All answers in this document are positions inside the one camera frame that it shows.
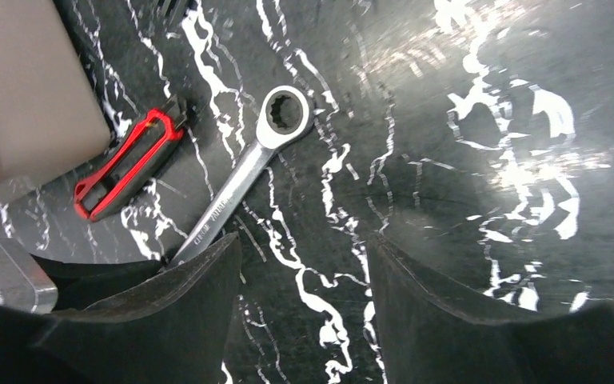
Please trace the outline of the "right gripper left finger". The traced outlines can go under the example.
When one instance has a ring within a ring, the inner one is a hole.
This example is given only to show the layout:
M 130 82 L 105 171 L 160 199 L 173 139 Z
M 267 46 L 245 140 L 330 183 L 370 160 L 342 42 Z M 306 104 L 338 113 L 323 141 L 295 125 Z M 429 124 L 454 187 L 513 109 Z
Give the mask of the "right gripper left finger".
M 0 238 L 0 383 L 218 383 L 241 268 L 227 234 L 194 259 L 73 264 Z

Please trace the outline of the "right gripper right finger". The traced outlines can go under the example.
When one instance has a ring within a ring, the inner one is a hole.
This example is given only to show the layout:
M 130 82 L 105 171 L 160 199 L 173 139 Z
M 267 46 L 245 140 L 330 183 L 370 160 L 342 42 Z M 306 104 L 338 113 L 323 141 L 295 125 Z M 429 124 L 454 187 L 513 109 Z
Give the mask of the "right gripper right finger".
M 546 317 L 489 298 L 368 240 L 390 383 L 614 383 L 614 300 Z

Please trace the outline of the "red utility knife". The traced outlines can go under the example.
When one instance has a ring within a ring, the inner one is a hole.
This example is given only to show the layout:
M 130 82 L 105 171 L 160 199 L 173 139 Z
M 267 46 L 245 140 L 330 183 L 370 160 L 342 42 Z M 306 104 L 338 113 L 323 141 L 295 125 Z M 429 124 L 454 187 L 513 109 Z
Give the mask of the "red utility knife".
M 185 133 L 188 104 L 171 96 L 163 106 L 144 113 L 115 151 L 74 188 L 74 209 L 97 222 L 117 213 L 169 159 Z

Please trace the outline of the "silver combination wrench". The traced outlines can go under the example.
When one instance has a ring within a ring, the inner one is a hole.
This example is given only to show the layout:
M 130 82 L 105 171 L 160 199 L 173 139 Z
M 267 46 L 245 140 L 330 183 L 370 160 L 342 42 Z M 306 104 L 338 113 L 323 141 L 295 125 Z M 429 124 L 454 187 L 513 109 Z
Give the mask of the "silver combination wrench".
M 314 104 L 294 86 L 277 86 L 265 97 L 255 139 L 166 266 L 180 266 L 212 245 L 261 172 L 284 148 L 313 127 Z

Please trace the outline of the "beige plastic tool box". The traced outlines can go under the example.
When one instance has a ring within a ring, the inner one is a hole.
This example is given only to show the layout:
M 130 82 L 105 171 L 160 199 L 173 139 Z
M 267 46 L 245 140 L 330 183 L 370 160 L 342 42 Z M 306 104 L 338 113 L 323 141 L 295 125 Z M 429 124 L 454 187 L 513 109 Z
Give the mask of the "beige plastic tool box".
M 101 154 L 110 129 L 51 1 L 0 1 L 0 209 Z

